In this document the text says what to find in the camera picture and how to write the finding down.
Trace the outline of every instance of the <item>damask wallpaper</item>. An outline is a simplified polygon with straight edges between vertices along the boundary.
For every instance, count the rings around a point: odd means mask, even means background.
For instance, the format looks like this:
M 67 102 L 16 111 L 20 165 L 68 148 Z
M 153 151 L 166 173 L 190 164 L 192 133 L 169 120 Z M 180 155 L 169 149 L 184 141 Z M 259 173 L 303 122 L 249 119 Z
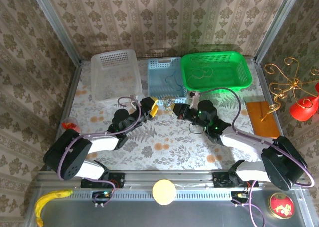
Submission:
M 253 56 L 282 0 L 50 0 L 82 59 L 235 50 Z
M 319 76 L 310 74 L 312 68 L 319 69 L 319 0 L 297 0 L 290 14 L 277 34 L 269 51 L 262 61 L 262 67 L 267 63 L 275 63 L 284 67 L 284 58 L 292 56 L 300 62 L 298 76 L 301 81 L 312 81 Z M 284 72 L 293 76 L 295 67 L 285 67 Z M 268 83 L 283 81 L 279 75 L 271 76 L 265 73 Z M 306 84 L 303 88 L 316 94 L 315 84 Z M 297 99 L 306 97 L 296 91 Z M 301 152 L 314 175 L 316 186 L 310 189 L 316 211 L 319 214 L 319 111 L 306 122 L 299 122 L 291 117 L 289 108 L 294 103 L 292 95 L 282 101 L 278 115 L 284 134 Z
M 35 0 L 0 0 L 0 226 L 21 226 L 75 67 Z

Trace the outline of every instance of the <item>green plastic basket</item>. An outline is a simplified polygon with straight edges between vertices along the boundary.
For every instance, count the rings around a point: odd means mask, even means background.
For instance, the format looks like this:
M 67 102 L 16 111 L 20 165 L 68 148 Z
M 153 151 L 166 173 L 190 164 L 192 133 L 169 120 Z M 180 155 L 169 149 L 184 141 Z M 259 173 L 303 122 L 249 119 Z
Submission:
M 183 82 L 189 91 L 227 87 L 233 91 L 247 88 L 252 77 L 245 58 L 234 51 L 196 53 L 181 59 Z M 227 92 L 218 90 L 214 93 Z

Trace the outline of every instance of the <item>banana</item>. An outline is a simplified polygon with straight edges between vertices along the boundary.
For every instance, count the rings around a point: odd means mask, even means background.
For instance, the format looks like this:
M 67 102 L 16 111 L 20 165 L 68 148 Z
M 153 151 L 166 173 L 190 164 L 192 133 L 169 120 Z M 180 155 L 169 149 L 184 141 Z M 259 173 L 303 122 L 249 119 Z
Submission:
M 49 192 L 43 196 L 41 196 L 37 202 L 35 203 L 35 217 L 36 217 L 36 223 L 38 226 L 43 226 L 43 220 L 41 218 L 41 210 L 43 207 L 48 203 L 50 200 L 56 199 L 56 198 L 64 198 L 67 196 L 70 196 L 73 193 L 73 190 L 59 190 L 59 191 L 52 191 Z

